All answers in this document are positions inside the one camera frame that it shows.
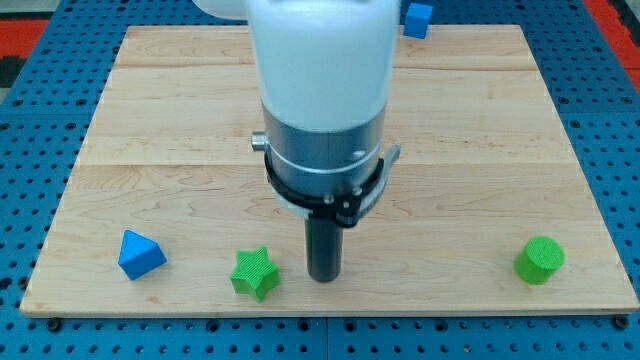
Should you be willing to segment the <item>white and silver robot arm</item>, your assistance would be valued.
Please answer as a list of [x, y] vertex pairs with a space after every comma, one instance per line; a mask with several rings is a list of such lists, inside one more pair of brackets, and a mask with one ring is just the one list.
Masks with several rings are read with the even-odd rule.
[[382, 145], [399, 1], [194, 2], [249, 25], [276, 176], [316, 197], [362, 186]]

